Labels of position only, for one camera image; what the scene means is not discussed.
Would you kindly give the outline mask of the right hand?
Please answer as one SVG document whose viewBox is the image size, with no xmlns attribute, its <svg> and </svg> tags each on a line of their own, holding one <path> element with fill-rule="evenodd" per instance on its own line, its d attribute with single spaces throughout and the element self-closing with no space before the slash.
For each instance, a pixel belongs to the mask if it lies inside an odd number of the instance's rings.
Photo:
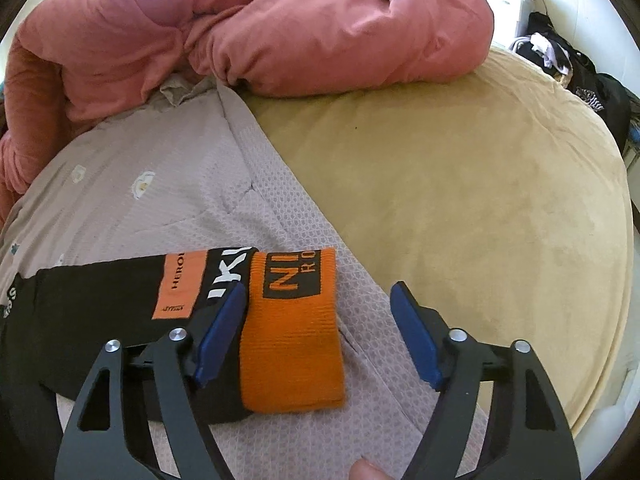
<svg viewBox="0 0 640 480">
<path fill-rule="evenodd" d="M 349 469 L 349 480 L 393 480 L 386 472 L 370 460 L 360 458 Z"/>
</svg>

